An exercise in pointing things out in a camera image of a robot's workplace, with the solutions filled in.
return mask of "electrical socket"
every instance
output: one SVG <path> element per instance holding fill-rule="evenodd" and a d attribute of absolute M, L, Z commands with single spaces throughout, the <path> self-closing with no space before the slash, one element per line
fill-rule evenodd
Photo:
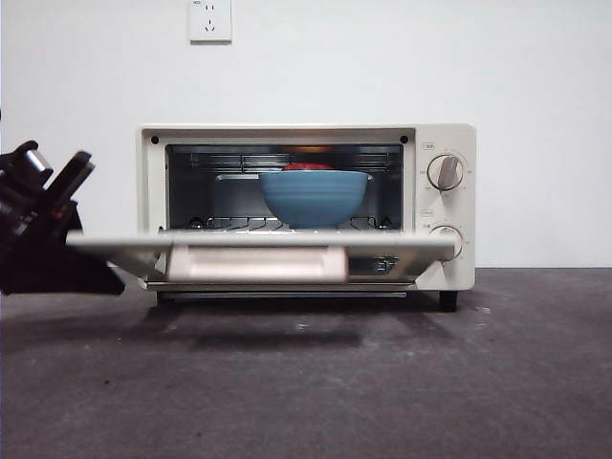
<path fill-rule="evenodd" d="M 231 41 L 231 0 L 189 0 L 189 40 Z"/>

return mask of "control knob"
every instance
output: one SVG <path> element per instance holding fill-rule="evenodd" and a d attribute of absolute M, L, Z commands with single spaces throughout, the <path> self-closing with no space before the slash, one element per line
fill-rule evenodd
<path fill-rule="evenodd" d="M 434 228 L 431 231 L 431 234 L 434 234 L 436 236 L 444 235 L 444 236 L 452 237 L 454 244 L 455 244 L 455 252 L 452 258 L 449 258 L 448 260 L 451 260 L 459 256 L 459 253 L 461 253 L 461 249 L 463 247 L 463 239 L 461 238 L 461 234 L 459 233 L 457 229 L 453 227 L 448 227 L 448 226 L 441 226 L 438 228 Z"/>
<path fill-rule="evenodd" d="M 441 191 L 448 191 L 461 183 L 463 165 L 456 156 L 442 155 L 429 164 L 427 177 L 436 188 Z"/>

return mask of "cream toaster oven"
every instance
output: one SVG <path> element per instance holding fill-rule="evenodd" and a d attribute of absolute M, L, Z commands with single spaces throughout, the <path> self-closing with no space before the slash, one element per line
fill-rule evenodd
<path fill-rule="evenodd" d="M 160 302 L 437 291 L 452 311 L 474 283 L 475 150 L 466 124 L 145 125 L 139 231 L 67 244 Z M 334 228 L 283 222 L 260 174 L 296 163 L 366 173 L 359 208 Z"/>

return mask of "white wall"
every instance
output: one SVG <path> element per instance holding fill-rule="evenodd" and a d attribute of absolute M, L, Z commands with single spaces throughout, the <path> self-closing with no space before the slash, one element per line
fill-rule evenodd
<path fill-rule="evenodd" d="M 480 266 L 612 266 L 612 2 L 233 0 L 190 46 L 186 0 L 5 0 L 3 149 L 97 169 L 86 229 L 136 227 L 144 122 L 478 128 Z"/>

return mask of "oven door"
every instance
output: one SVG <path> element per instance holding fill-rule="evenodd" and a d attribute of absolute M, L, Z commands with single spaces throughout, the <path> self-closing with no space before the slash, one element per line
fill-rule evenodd
<path fill-rule="evenodd" d="M 168 231 L 134 236 L 71 232 L 67 244 L 147 282 L 189 285 L 412 283 L 450 260 L 447 235 L 403 232 Z"/>

